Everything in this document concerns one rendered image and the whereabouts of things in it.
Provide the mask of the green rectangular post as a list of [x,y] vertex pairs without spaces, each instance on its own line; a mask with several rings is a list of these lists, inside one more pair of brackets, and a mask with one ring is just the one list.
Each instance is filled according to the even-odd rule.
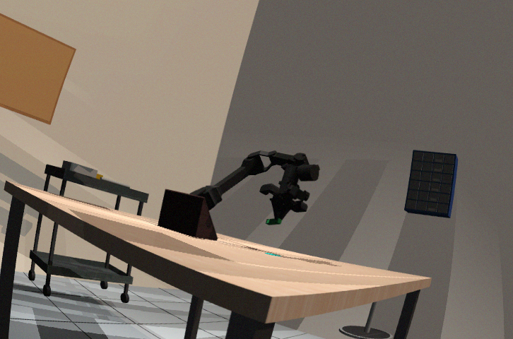
[[275,220],[275,218],[267,219],[266,220],[266,224],[267,225],[280,225],[281,224],[281,219],[280,218],[278,218],[277,220]]

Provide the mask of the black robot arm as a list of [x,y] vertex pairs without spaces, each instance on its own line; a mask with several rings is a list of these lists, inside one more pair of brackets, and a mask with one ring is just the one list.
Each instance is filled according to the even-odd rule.
[[[260,155],[269,157],[271,164],[268,167],[264,167]],[[299,179],[301,182],[318,180],[319,165],[310,165],[304,153],[288,155],[278,153],[275,150],[271,152],[260,150],[249,154],[248,157],[243,160],[241,167],[219,181],[216,185],[205,186],[190,194],[205,197],[208,210],[210,210],[222,201],[222,194],[231,189],[234,185],[238,184],[249,175],[267,172],[274,165],[280,165],[281,168],[285,170],[283,178],[290,177],[296,181]],[[300,199],[302,202],[304,200],[307,201],[310,193],[301,191],[299,188],[298,185],[294,186],[294,182],[291,181],[291,183],[286,186],[284,193],[288,194],[289,192],[292,194],[294,196],[293,200]]]

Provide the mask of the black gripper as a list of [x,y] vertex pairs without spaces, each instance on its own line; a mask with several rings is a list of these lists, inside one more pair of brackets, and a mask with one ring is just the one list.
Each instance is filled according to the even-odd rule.
[[294,196],[288,192],[285,194],[285,188],[291,181],[294,182],[294,186],[297,186],[297,181],[290,177],[282,178],[282,181],[279,181],[280,188],[275,186],[274,184],[264,184],[260,188],[260,192],[264,195],[273,194],[273,198],[270,198],[270,201],[273,206],[273,212],[275,220],[280,218],[281,220],[285,217],[289,210],[293,210],[296,213],[307,212],[307,204],[302,201],[293,201]]

